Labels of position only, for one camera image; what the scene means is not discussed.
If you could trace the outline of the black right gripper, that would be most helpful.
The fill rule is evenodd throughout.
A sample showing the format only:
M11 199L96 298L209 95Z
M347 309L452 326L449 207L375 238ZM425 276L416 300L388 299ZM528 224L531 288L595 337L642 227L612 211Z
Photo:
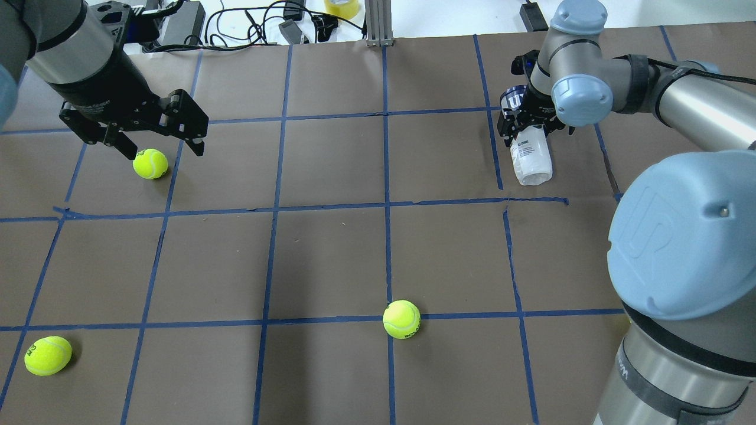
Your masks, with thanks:
M526 76L527 84L516 84L500 95L497 131L506 147L510 147L516 137L529 127L542 129L546 136L564 128L569 129L570 136L575 132L574 126L567 126L558 119L550 95L538 90L532 83L535 70L550 77L550 73L540 65L539 56L539 50L532 50L512 60L510 73Z

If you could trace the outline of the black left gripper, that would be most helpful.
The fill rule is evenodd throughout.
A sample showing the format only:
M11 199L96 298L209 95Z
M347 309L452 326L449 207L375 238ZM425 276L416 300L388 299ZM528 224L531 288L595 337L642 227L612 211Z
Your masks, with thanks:
M138 146L125 134L151 131L180 138L192 153L205 153L208 118L187 90L160 97L125 53L114 53L94 75L74 83L50 83L65 100L60 120L84 143L105 143L134 161Z

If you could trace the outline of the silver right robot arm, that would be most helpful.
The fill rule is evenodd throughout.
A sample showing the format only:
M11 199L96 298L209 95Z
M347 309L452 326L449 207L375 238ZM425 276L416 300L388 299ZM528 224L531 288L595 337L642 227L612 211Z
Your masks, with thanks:
M699 60L607 59L598 1L560 2L527 76L500 97L498 132L522 185L552 176L546 137L608 114L650 113L699 147L642 172L608 232L608 274L631 325L596 424L727 424L754 385L754 80Z

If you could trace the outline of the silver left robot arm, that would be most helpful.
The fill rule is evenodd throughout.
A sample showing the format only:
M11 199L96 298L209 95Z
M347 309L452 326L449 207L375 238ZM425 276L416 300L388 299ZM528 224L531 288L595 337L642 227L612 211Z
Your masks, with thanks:
M117 1L3 1L1 13L2 123L13 114L25 67L64 100L60 120L84 143L102 143L132 161L127 132L150 131L183 140L204 154L210 119L183 89L156 95L123 50L158 38L156 19L178 12Z

